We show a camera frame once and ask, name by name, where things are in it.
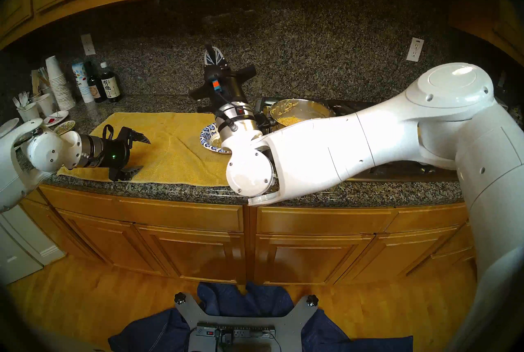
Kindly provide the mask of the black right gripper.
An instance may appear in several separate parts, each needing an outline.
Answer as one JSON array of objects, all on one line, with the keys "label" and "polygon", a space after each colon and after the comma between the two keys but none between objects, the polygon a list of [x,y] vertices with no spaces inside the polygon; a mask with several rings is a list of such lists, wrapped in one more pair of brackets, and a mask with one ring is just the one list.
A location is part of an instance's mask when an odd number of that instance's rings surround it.
[{"label": "black right gripper", "polygon": [[210,104],[199,108],[201,112],[217,112],[231,102],[247,104],[242,85],[256,76],[254,65],[232,71],[219,48],[204,52],[204,83],[189,92],[196,101],[208,98]]}]

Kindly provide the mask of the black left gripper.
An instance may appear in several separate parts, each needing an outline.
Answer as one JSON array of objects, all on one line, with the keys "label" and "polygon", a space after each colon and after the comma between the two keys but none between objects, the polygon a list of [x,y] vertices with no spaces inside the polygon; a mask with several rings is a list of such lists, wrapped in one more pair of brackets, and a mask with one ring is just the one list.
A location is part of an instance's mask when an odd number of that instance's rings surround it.
[{"label": "black left gripper", "polygon": [[131,181],[143,168],[125,168],[130,157],[129,147],[133,146],[133,142],[151,144],[147,137],[131,128],[121,128],[119,139],[102,139],[103,150],[99,155],[97,167],[109,168],[111,181]]}]

